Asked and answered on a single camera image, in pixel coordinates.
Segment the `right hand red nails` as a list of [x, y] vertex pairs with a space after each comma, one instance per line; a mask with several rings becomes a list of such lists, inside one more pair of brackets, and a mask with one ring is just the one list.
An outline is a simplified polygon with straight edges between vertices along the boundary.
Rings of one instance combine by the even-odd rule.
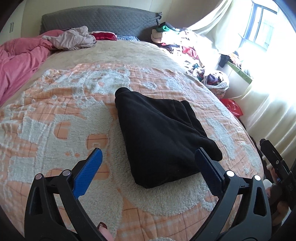
[[285, 201], [285, 195], [283, 190], [278, 184], [272, 184], [265, 190], [269, 207], [271, 211], [272, 226], [276, 226], [282, 223], [287, 214], [289, 213], [289, 205]]

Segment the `left hand red nails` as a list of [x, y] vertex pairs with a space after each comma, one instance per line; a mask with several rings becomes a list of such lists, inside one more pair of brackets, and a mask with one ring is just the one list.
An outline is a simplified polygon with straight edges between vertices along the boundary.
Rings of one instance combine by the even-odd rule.
[[106, 238], [107, 241], [114, 241], [112, 234], [109, 232], [107, 225], [103, 222], [100, 222], [97, 226], [99, 232]]

